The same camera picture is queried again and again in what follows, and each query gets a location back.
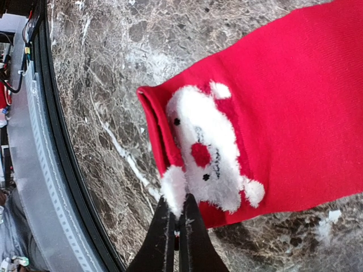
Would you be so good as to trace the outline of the red santa sock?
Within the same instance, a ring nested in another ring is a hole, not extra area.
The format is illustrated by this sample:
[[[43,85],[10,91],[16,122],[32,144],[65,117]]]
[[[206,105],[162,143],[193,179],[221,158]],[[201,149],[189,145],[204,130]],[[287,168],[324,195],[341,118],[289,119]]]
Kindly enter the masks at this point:
[[[362,192],[362,2],[298,9],[137,91],[161,194],[205,225]]]

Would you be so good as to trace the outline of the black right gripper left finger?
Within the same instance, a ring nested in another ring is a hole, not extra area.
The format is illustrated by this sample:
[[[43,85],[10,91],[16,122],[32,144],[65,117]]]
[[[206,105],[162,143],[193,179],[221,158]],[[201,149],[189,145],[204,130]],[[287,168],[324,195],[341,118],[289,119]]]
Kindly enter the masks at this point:
[[[144,242],[128,272],[174,270],[175,215],[160,198]]]

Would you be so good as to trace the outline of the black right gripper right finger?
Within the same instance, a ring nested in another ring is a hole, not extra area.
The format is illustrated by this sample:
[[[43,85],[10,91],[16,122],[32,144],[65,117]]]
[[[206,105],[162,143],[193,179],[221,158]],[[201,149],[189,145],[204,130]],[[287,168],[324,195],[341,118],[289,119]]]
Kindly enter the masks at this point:
[[[180,271],[228,271],[212,245],[198,204],[190,193],[179,219],[179,232]]]

